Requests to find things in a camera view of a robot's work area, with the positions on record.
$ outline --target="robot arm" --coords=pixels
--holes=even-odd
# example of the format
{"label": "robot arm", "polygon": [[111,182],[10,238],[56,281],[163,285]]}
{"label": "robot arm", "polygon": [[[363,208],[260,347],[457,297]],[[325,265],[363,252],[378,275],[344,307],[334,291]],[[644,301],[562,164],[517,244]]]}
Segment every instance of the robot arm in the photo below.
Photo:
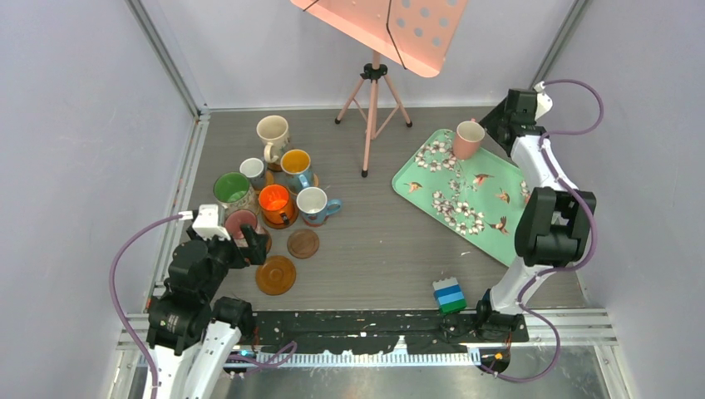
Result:
{"label": "robot arm", "polygon": [[[254,330],[249,303],[223,297],[211,309],[210,302],[230,269],[264,262],[269,237],[244,224],[248,247],[240,248],[223,227],[220,206],[201,205],[193,214],[186,230],[191,241],[172,254],[167,291],[150,301],[147,342],[158,369],[160,399],[210,397],[231,349]],[[147,383],[145,399],[152,389]]]}
{"label": "robot arm", "polygon": [[[546,269],[563,268],[583,256],[588,241],[589,223],[570,193],[557,183],[560,177],[571,188],[550,148],[546,130],[536,119],[551,108],[550,98],[540,83],[532,90],[509,90],[507,97],[480,124],[519,166],[529,190],[533,190],[516,228],[515,250],[518,257],[502,280],[489,289],[477,304],[478,330],[513,331],[522,309],[517,298],[520,290]],[[541,146],[558,172],[554,176],[541,153]],[[593,193],[578,191],[594,212]],[[537,280],[524,294],[524,301],[539,288]]]}

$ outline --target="tray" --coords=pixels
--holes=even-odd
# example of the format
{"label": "tray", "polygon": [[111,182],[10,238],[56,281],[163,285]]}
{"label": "tray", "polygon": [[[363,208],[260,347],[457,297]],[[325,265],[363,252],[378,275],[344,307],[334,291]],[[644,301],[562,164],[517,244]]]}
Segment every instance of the tray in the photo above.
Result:
{"label": "tray", "polygon": [[394,175],[392,188],[509,266],[516,257],[516,225],[530,195],[524,176],[482,148],[469,160],[457,160],[451,151],[454,135],[448,129],[433,133]]}

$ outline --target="white wall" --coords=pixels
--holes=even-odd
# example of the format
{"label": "white wall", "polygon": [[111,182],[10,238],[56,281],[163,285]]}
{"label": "white wall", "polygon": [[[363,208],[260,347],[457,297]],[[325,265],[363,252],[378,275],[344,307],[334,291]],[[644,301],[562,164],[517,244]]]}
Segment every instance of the white wall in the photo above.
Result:
{"label": "white wall", "polygon": [[[125,240],[163,217],[192,120],[121,0],[0,2],[0,392],[105,397]],[[118,270],[143,306],[159,234]]]}
{"label": "white wall", "polygon": [[[705,2],[594,2],[551,78],[587,81],[606,114],[555,153],[597,195],[599,247],[583,271],[605,306],[638,397],[703,397]],[[550,88],[549,129],[588,126],[590,94]]]}
{"label": "white wall", "polygon": [[[340,106],[372,60],[289,0],[144,1],[210,108]],[[507,87],[530,84],[571,3],[470,0],[440,76],[387,60],[390,76],[408,106],[494,105]],[[392,104],[386,88],[381,101]]]}

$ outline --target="mug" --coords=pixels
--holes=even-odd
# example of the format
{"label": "mug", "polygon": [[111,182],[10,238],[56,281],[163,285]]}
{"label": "mug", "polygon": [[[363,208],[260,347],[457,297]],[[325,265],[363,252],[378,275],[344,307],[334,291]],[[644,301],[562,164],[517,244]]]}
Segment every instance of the mug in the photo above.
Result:
{"label": "mug", "polygon": [[282,157],[282,170],[286,173],[286,182],[292,193],[313,186],[311,157],[304,150],[291,150]]}
{"label": "mug", "polygon": [[240,164],[240,173],[247,177],[252,188],[257,191],[260,191],[267,185],[267,178],[265,177],[267,169],[264,167],[264,161],[260,158],[244,160],[243,163]]}
{"label": "mug", "polygon": [[453,155],[459,160],[470,158],[480,149],[484,138],[485,128],[474,119],[461,122],[456,129],[456,138],[453,139]]}
{"label": "mug", "polygon": [[290,225],[295,215],[291,195],[282,185],[268,185],[259,193],[262,215],[272,224]]}
{"label": "mug", "polygon": [[312,227],[323,225],[328,216],[343,207],[340,199],[328,200],[326,192],[318,187],[301,190],[296,197],[296,206],[303,213],[303,222]]}
{"label": "mug", "polygon": [[252,185],[241,173],[230,172],[220,176],[213,186],[213,195],[218,203],[225,208],[226,218],[238,209],[259,212]]}
{"label": "mug", "polygon": [[259,223],[257,220],[257,215],[253,214],[251,211],[246,209],[240,209],[233,212],[225,220],[225,229],[228,230],[228,234],[233,238],[233,241],[240,248],[247,248],[247,239],[245,239],[241,224],[249,224],[254,229],[257,234],[267,234],[267,230]]}
{"label": "mug", "polygon": [[264,160],[279,164],[288,149],[288,122],[282,116],[266,116],[257,124],[257,135],[264,144]]}

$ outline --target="pink music stand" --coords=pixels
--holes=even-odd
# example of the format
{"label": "pink music stand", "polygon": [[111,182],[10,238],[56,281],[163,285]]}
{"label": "pink music stand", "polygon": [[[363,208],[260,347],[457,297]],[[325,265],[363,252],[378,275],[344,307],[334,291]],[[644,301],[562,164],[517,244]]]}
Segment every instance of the pink music stand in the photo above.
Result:
{"label": "pink music stand", "polygon": [[[355,95],[369,80],[370,109],[362,118],[367,122],[365,156],[362,177],[367,177],[370,141],[377,138],[397,110],[404,115],[407,126],[412,120],[402,99],[387,75],[387,66],[380,63],[381,55],[401,64],[422,77],[438,75],[446,60],[448,47],[467,0],[291,0],[297,7],[321,21],[346,33],[372,49],[372,63],[364,67],[355,90],[335,119],[340,123],[351,102],[360,104]],[[387,119],[377,129],[378,79],[384,77],[397,102]]]}

